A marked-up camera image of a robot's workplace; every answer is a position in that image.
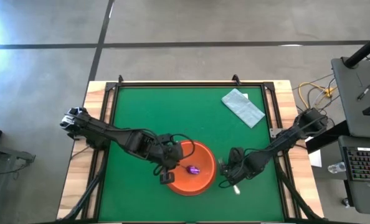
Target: gray desk surface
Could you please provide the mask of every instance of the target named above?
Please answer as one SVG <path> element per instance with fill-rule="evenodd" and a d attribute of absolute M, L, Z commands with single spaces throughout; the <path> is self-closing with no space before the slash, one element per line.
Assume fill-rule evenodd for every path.
<path fill-rule="evenodd" d="M 362 114 L 370 106 L 370 90 L 357 101 L 358 95 L 370 84 L 370 61 L 359 62 L 355 69 L 345 67 L 341 59 L 333 59 L 331 63 L 350 134 L 370 138 L 370 116 Z"/>
<path fill-rule="evenodd" d="M 347 176 L 345 172 L 339 172 L 337 174 L 332 174 L 328 171 L 328 166 L 342 162 L 343 158 L 341 157 L 339 150 L 339 143 L 337 141 L 332 142 L 331 144 L 323 147 L 321 149 L 321 161 L 322 167 L 312 167 L 314 177 L 318 179 L 337 179 L 337 180 L 346 180 Z"/>

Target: desk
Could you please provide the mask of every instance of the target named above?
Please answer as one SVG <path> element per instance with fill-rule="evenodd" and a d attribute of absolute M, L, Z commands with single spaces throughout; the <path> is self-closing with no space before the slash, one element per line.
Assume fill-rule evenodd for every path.
<path fill-rule="evenodd" d="M 205 81 L 205 82 L 220 83 L 220 81 Z M 277 97 L 279 112 L 282 117 L 282 124 L 284 128 L 288 128 L 292 125 L 294 117 L 297 115 L 290 82 L 273 81 L 273 83 L 275 85 L 275 93 Z M 101 114 L 105 87 L 106 82 L 90 82 L 88 86 L 84 107 L 88 109 L 88 112 L 90 113 L 91 116 L 94 116 L 96 118 L 98 118 Z M 110 108 L 112 101 L 113 98 L 112 96 L 110 96 L 109 99 L 107 99 L 108 106 L 105 116 L 106 122 L 109 121 L 110 119 Z M 270 97 L 268 97 L 268 105 L 270 108 L 272 107 L 272 101 L 270 101 Z M 274 121 L 275 116 L 273 114 L 273 110 L 270 110 L 270 113 L 272 114 L 271 115 L 271 118 L 273 119 L 272 123 L 276 124 L 276 120 Z M 84 142 L 77 141 L 74 145 L 73 153 L 82 150 L 84 147 L 85 147 Z M 71 161 L 67 173 L 64 191 L 60 202 L 59 212 L 57 216 L 58 218 L 64 217 L 75 205 L 80 196 L 83 194 L 83 191 L 85 190 L 87 185 L 92 154 L 93 151 L 88 150 L 78 155 L 75 159 Z M 292 165 L 292 172 L 297 190 L 299 191 L 301 196 L 305 199 L 307 204 L 314 210 L 314 212 L 320 216 L 323 216 L 307 152 L 302 148 L 295 147 L 289 152 L 289 157 L 290 163 Z M 285 195 L 289 215 L 293 217 L 294 210 L 292 209 L 293 208 L 292 198 L 286 190 Z M 90 200 L 91 203 L 88 208 L 89 212 L 87 217 L 92 216 L 91 211 L 94 209 L 95 206 L 95 196 L 96 192 L 94 192 L 94 194 L 91 197 Z"/>

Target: keyboard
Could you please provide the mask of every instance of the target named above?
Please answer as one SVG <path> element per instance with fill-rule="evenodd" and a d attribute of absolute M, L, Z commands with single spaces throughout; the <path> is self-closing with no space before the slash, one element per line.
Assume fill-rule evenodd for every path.
<path fill-rule="evenodd" d="M 370 181 L 370 148 L 344 147 L 351 180 Z"/>

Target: green table surface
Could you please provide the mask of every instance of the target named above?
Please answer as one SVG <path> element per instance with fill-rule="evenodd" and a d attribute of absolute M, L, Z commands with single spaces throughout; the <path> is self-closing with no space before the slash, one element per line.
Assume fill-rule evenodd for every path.
<path fill-rule="evenodd" d="M 156 134 L 183 133 L 203 142 L 216 160 L 227 161 L 232 147 L 261 149 L 269 144 L 263 118 L 250 129 L 221 98 L 232 88 L 121 88 L 114 125 L 148 128 Z M 239 88 L 264 113 L 260 88 Z M 156 164 L 139 160 L 112 144 L 108 156 L 99 220 L 101 222 L 247 222 L 282 221 L 282 204 L 273 161 L 263 173 L 233 188 L 218 183 L 186 197 L 172 192 L 152 174 Z"/>

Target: orange bowl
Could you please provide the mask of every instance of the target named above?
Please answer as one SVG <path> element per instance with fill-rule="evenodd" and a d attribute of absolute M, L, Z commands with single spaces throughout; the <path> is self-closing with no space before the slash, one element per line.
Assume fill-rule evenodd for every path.
<path fill-rule="evenodd" d="M 194 153 L 188 158 L 179 161 L 179 165 L 171 172 L 174 173 L 174 182 L 168 187 L 180 195 L 195 196 L 207 190 L 216 178 L 216 159 L 210 149 L 201 142 L 193 141 Z M 181 141 L 184 156 L 192 152 L 192 142 Z M 195 166 L 200 170 L 199 174 L 187 172 L 187 166 Z"/>

